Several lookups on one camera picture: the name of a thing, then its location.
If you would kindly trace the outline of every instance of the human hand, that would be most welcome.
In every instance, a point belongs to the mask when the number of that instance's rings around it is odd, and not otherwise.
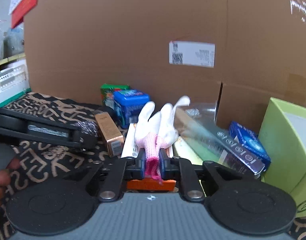
[[[19,167],[20,167],[20,161],[14,158],[7,166],[7,169],[16,170]],[[1,206],[1,199],[4,197],[5,187],[9,185],[11,182],[11,177],[7,169],[0,171],[0,206]]]

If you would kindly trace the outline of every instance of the silver screw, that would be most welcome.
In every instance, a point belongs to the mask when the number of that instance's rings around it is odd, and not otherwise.
[[[115,193],[113,191],[103,191],[101,194],[100,194],[100,197],[101,198],[104,198],[104,199],[112,199],[115,197]]]
[[[190,198],[194,198],[194,199],[197,199],[197,198],[201,198],[203,197],[203,192],[200,192],[199,190],[191,190],[187,193],[187,195],[190,197]]]

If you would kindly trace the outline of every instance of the black circular disc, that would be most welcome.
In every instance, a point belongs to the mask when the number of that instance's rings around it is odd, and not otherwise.
[[[71,231],[92,215],[95,199],[77,182],[49,179],[17,192],[7,203],[11,225],[30,235],[50,236]]]
[[[209,208],[225,227],[255,236],[287,231],[296,215],[290,195],[260,181],[227,182],[211,196]]]

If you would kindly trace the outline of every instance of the black logo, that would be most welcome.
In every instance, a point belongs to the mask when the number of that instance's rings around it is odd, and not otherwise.
[[[306,211],[306,200],[302,203],[300,203],[297,207],[297,212],[300,213],[300,212],[304,212]]]

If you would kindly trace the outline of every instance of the light green box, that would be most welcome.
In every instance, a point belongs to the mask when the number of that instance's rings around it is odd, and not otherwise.
[[[271,158],[263,180],[288,192],[306,216],[306,108],[271,98],[259,132]]]

